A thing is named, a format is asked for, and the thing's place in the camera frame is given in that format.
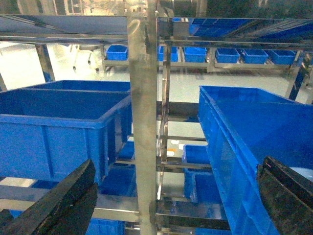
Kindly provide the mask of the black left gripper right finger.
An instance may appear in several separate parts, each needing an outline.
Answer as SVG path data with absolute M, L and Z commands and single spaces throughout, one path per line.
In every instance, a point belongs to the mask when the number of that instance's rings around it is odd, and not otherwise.
M 313 233 L 313 183 L 277 159 L 266 156 L 257 166 L 262 204 L 281 235 Z

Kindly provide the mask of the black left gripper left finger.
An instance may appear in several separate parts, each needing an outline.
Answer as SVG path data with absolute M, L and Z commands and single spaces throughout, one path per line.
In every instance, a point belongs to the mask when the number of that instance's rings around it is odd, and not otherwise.
M 84 235 L 97 202 L 95 166 L 88 159 L 14 218 L 1 216 L 2 235 Z

